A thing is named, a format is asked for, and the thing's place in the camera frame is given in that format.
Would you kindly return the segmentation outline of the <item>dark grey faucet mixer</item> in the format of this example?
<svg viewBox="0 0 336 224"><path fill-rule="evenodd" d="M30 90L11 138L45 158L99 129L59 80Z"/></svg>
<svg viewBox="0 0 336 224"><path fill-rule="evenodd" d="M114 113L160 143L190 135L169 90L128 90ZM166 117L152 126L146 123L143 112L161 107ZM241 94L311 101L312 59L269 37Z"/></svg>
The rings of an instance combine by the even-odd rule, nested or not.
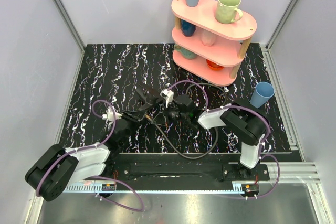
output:
<svg viewBox="0 0 336 224"><path fill-rule="evenodd" d="M164 99L160 96L160 93L147 84L140 83L135 91L144 102L144 104L136 111L144 111L144 117L148 111L157 107L164 101Z"/></svg>

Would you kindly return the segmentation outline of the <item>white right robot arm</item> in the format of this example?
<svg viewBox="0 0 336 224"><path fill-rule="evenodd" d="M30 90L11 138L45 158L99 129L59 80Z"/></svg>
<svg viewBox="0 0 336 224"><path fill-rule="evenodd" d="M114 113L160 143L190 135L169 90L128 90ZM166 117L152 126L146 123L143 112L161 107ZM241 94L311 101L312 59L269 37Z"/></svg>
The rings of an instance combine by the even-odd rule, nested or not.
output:
<svg viewBox="0 0 336 224"><path fill-rule="evenodd" d="M265 103L265 100L253 94L250 101L236 100L209 110L198 108L183 94L159 105L159 113L149 121L155 126L183 122L196 130L199 127L205 130L226 126L231 128L242 143L239 176L250 180L257 174L256 165L261 160L261 145L270 134L269 121L260 109Z"/></svg>

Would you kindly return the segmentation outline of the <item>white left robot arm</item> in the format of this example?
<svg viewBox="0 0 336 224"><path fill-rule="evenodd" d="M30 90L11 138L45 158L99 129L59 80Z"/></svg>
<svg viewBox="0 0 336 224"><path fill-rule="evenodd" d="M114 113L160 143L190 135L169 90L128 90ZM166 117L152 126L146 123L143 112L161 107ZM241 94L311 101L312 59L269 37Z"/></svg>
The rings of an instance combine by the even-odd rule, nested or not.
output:
<svg viewBox="0 0 336 224"><path fill-rule="evenodd" d="M45 201L56 199L67 186L99 176L113 175L112 160L124 149L144 114L124 112L107 140L80 148L52 145L25 175L27 182Z"/></svg>

